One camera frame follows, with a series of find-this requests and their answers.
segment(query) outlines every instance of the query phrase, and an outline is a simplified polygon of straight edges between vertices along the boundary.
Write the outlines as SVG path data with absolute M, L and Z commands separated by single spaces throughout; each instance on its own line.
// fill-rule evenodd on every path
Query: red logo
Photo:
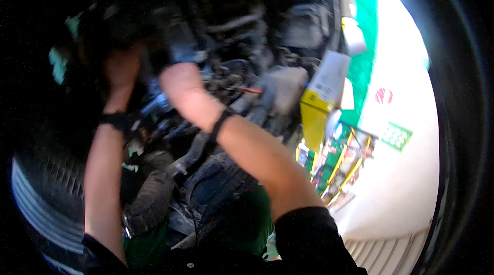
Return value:
M 387 88 L 380 88 L 375 93 L 375 100 L 381 105 L 391 104 L 392 99 L 393 99 L 393 93 Z

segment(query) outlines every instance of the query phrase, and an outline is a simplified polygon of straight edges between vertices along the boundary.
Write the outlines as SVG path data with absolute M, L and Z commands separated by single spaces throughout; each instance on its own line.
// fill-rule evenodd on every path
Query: cardboard box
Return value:
M 350 61 L 346 54 L 327 50 L 300 99 L 305 144 L 316 153 L 324 143 L 327 116 L 341 102 Z

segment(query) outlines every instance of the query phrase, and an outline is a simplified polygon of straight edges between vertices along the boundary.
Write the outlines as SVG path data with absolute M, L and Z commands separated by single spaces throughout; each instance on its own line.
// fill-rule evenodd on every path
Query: hand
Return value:
M 211 132 L 225 106 L 209 94 L 194 63 L 178 63 L 159 76 L 161 89 L 183 118 Z
M 105 74 L 110 84 L 110 96 L 104 113 L 125 111 L 132 95 L 139 71 L 141 45 L 127 51 L 114 51 L 104 61 Z

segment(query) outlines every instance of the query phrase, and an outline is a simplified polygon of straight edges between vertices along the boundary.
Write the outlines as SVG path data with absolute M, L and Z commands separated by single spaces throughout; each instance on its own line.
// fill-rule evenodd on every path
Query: black wristband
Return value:
M 112 124 L 116 130 L 122 131 L 124 135 L 126 135 L 129 130 L 127 115 L 122 112 L 102 114 L 100 123 Z
M 209 140 L 208 140 L 209 143 L 216 143 L 216 138 L 218 136 L 218 132 L 219 132 L 219 129 L 221 128 L 221 125 L 223 125 L 223 123 L 225 123 L 225 120 L 227 118 L 231 117 L 234 114 L 235 113 L 229 107 L 227 107 L 223 111 L 223 113 L 219 117 L 218 121 L 216 121 L 216 123 L 214 124 L 213 130 L 211 131 L 211 135 L 209 135 Z

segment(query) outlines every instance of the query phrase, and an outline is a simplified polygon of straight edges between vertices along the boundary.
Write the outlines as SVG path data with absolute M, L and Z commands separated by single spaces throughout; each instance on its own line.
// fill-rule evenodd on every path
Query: black sleeve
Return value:
M 358 268 L 324 207 L 292 210 L 275 223 L 276 248 L 283 264 L 305 274 L 367 274 Z
M 129 274 L 127 267 L 91 235 L 84 235 L 84 274 Z

